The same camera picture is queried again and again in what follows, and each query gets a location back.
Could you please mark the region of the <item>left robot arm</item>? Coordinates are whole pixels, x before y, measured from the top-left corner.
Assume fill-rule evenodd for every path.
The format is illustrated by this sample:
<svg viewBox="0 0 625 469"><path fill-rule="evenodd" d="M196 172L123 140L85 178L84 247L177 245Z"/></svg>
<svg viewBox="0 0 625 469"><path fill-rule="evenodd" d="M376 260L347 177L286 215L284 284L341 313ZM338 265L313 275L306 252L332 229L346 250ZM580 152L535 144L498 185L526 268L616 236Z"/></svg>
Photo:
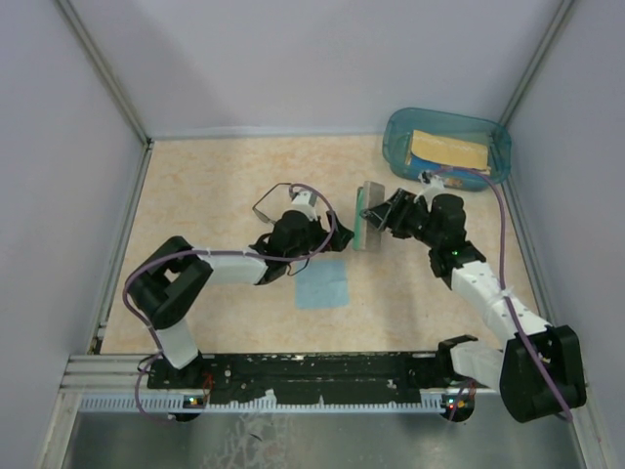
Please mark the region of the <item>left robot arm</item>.
<svg viewBox="0 0 625 469"><path fill-rule="evenodd" d="M326 212L329 228L318 216L287 210L272 231L241 251L210 251L192 247L172 236L126 280L125 306L140 318L169 364L168 374L180 386L196 385L203 375L200 352L186 315L207 285L269 284L324 252L341 252L354 239L336 214Z"/></svg>

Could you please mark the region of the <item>grey glasses case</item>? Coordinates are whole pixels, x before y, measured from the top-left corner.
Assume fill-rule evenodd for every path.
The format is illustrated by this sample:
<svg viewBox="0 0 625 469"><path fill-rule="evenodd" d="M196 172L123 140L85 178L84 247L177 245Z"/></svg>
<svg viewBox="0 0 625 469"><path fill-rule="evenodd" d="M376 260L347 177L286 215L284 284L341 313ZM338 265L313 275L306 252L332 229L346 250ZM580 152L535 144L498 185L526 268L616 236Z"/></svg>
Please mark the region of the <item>grey glasses case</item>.
<svg viewBox="0 0 625 469"><path fill-rule="evenodd" d="M382 233L379 206L385 202L385 187L365 181L356 192L353 248L356 251L374 252L381 247Z"/></svg>

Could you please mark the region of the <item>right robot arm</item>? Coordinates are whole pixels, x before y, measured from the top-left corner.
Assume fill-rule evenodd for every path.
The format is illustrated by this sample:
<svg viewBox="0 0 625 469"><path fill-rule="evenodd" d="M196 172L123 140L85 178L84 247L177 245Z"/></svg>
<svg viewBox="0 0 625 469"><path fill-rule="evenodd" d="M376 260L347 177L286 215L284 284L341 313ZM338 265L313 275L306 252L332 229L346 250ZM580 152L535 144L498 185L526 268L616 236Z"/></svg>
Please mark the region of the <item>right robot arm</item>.
<svg viewBox="0 0 625 469"><path fill-rule="evenodd" d="M587 402L579 339L568 325L554 326L528 309L493 273L468 240L462 197L365 182L356 193L356 245L372 250L383 232L414 238L428 249L435 277L466 300L496 336L492 348L471 335L439 342L437 378L450 387L472 379L499 393L518 422L581 407Z"/></svg>

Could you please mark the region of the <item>blue cleaning cloth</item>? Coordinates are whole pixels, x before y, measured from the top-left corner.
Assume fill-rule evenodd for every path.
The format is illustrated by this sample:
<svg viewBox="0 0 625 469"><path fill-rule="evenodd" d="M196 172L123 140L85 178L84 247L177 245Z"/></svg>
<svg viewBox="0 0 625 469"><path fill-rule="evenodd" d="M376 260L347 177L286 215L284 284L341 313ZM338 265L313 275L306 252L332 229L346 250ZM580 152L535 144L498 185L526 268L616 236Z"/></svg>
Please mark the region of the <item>blue cleaning cloth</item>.
<svg viewBox="0 0 625 469"><path fill-rule="evenodd" d="M350 303L346 264L312 261L295 275L295 305L300 310L345 307Z"/></svg>

